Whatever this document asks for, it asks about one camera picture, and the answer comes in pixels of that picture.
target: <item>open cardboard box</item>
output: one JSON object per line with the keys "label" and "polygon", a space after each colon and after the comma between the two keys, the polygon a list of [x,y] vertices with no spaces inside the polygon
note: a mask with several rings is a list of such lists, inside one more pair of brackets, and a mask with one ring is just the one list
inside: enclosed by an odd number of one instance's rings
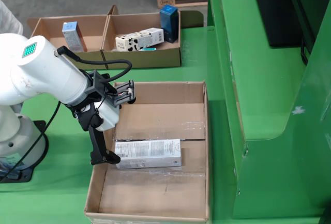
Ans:
{"label": "open cardboard box", "polygon": [[[178,39],[174,43],[163,42],[152,46],[156,51],[119,52],[116,49],[115,37],[131,34],[148,28],[161,28],[160,13],[124,14],[109,16],[105,37],[102,44],[102,53],[105,60],[127,59],[132,62],[133,68],[177,67],[180,60],[180,12]],[[125,64],[108,65],[109,68],[126,68]]]}
{"label": "open cardboard box", "polygon": [[85,214],[93,224],[206,223],[209,210],[207,92],[204,82],[136,83],[134,104],[124,104],[116,140],[181,139],[182,166],[119,170],[93,167]]}
{"label": "open cardboard box", "polygon": [[[46,17],[30,18],[27,23],[33,30],[31,37],[42,35],[56,48],[68,46],[62,33],[64,22],[78,21],[79,29],[86,44],[87,52],[77,52],[76,54],[85,60],[103,61],[101,46],[104,31],[108,18],[111,14],[117,14],[117,7],[112,6],[108,14],[94,16],[66,16],[66,17]],[[72,61],[78,68],[84,70],[107,69],[105,65],[88,65]]]}

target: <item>green indicator light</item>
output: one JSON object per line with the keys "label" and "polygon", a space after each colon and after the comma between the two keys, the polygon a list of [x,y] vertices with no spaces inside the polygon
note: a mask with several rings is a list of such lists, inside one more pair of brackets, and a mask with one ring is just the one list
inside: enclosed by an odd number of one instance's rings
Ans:
{"label": "green indicator light", "polygon": [[24,49],[24,52],[23,52],[23,56],[22,56],[22,58],[23,58],[23,57],[26,57],[26,56],[28,56],[28,55],[30,55],[30,54],[32,54],[32,53],[34,53],[35,50],[36,50],[36,45],[37,45],[37,44],[34,43],[34,44],[32,44],[32,45],[26,47],[26,48]]}

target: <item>blue medicine box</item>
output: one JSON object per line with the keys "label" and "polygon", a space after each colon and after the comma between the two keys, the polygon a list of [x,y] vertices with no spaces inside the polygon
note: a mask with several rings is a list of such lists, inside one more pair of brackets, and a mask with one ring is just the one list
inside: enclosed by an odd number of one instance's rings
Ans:
{"label": "blue medicine box", "polygon": [[178,9],[174,6],[165,5],[160,10],[161,27],[164,40],[170,43],[178,39]]}

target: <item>cardboard box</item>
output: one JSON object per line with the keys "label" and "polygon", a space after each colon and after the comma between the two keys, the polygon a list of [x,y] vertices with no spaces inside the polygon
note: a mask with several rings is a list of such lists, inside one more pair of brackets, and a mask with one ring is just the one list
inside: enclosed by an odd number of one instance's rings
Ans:
{"label": "cardboard box", "polygon": [[182,166],[94,166],[85,215],[93,224],[210,222],[204,82],[136,83],[136,96],[134,104],[122,105],[116,127],[104,132],[107,148],[113,150],[115,140],[181,139]]}
{"label": "cardboard box", "polygon": [[[85,60],[103,61],[101,46],[108,17],[117,14],[117,8],[112,6],[108,14],[93,16],[67,16],[67,17],[46,17],[29,18],[27,23],[33,30],[31,37],[42,35],[56,48],[68,46],[62,33],[64,22],[77,21],[85,42],[87,52],[77,52],[76,54]],[[105,65],[87,65],[71,60],[78,68],[84,70],[107,69]]]}
{"label": "cardboard box", "polygon": [[64,22],[62,27],[62,33],[66,39],[70,51],[87,52],[86,45],[77,21]]}
{"label": "cardboard box", "polygon": [[178,39],[178,9],[165,5],[160,10],[161,27],[164,30],[164,40],[173,43]]}
{"label": "cardboard box", "polygon": [[120,52],[139,51],[164,42],[163,29],[152,27],[132,34],[125,34],[116,37],[115,42],[116,49]]}
{"label": "cardboard box", "polygon": [[[102,45],[102,53],[106,60],[127,59],[133,68],[178,67],[180,60],[180,12],[179,38],[174,43],[163,42],[155,46],[156,51],[120,52],[116,48],[115,38],[125,34],[139,32],[149,28],[161,28],[160,13],[123,14],[109,16],[106,33]],[[109,68],[126,68],[126,64],[108,65]]]}

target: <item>green machine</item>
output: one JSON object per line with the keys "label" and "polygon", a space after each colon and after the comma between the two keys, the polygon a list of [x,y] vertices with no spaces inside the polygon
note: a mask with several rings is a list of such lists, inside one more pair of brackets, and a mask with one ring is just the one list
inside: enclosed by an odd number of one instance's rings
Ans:
{"label": "green machine", "polygon": [[208,0],[208,26],[231,133],[232,218],[320,216],[331,204],[331,4],[306,38],[307,67],[299,47],[269,46],[256,0]]}

